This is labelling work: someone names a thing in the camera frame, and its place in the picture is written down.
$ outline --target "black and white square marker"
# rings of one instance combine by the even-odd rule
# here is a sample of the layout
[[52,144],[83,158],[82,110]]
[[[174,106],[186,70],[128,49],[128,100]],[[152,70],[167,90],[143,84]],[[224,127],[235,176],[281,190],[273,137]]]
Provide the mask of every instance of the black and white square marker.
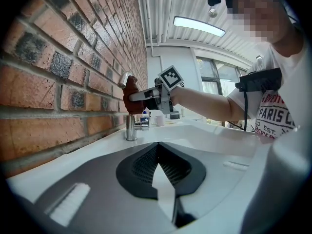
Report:
[[168,91],[173,90],[183,81],[181,75],[173,65],[162,71],[160,74],[158,74],[158,76],[162,80]]

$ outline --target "window pane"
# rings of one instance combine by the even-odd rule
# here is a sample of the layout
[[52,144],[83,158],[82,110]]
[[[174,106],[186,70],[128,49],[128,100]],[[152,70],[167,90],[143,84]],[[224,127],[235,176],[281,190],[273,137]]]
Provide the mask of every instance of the window pane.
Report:
[[228,66],[226,64],[215,62],[216,68],[219,72],[220,79],[225,79],[227,81],[239,82],[239,78],[234,67]]
[[205,93],[218,95],[218,86],[216,82],[213,81],[203,81],[203,89]]
[[200,74],[202,77],[214,77],[215,78],[215,73],[213,70],[214,66],[211,61],[204,60],[204,59],[197,59],[197,63],[198,63]]
[[240,69],[240,73],[242,74],[242,76],[245,76],[247,72],[245,70]]
[[228,96],[235,89],[235,82],[220,80],[223,96]]

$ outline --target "ceiling light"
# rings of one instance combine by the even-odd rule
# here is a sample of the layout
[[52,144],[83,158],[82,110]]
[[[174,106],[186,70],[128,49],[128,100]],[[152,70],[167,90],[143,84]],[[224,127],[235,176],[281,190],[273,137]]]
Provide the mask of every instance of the ceiling light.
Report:
[[208,24],[203,21],[198,21],[195,19],[184,18],[184,17],[175,16],[174,26],[197,29],[197,30],[205,31],[210,34],[214,34],[218,37],[222,37],[225,34],[225,31],[223,29],[215,27],[211,24]]

